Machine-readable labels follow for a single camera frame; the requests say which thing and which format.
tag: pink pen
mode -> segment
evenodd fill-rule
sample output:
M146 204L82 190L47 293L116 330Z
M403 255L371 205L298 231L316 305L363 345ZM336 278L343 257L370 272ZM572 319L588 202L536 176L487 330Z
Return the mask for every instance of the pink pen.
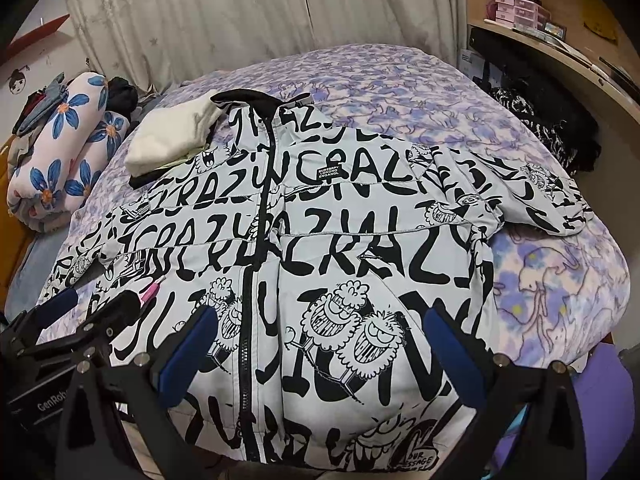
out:
M160 290L160 283L164 282L165 278L166 275L160 276L160 278L158 278L156 282L153 282L151 285L149 285L149 288L142 295L142 298L140 298L141 306L145 306L149 301L156 297L156 295L158 294L158 290Z

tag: purple chair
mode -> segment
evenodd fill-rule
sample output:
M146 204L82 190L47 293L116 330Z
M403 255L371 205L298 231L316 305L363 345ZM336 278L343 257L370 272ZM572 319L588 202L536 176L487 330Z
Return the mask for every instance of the purple chair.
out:
M574 381L587 456L587 479L600 480L625 447L634 428L631 377L613 345L600 343L584 372ZM507 459L516 434L504 437L494 454L498 468Z

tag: white towel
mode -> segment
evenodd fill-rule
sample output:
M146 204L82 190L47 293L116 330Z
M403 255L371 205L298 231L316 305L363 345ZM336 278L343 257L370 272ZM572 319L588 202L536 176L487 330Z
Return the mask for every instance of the white towel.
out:
M209 127L222 113L210 97L214 91L171 108L154 108L135 131L124 165L140 176L204 148Z

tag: bedspread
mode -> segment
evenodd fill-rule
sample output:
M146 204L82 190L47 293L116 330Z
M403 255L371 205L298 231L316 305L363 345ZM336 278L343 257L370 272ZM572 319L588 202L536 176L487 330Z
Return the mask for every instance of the bedspread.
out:
M366 127L423 144L446 144L485 155L541 164L564 174L526 127L452 66L420 50L382 44L347 45L214 72L169 92L169 107L214 89L252 88L291 99L310 92L336 125ZM226 142L221 128L214 142ZM124 156L132 135L72 219L62 250L77 243L114 206L131 202ZM598 218L578 235L554 238L507 225L490 241L498 306L498 350L522 365L572 362L610 332L624 313L629 273L620 248ZM41 341L73 332L92 292L43 332Z

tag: white curtain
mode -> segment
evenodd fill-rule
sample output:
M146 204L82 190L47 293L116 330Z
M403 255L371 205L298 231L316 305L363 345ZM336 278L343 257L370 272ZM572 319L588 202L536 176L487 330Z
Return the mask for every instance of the white curtain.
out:
M465 0L66 0L93 67L140 88L347 43L416 46L453 65Z

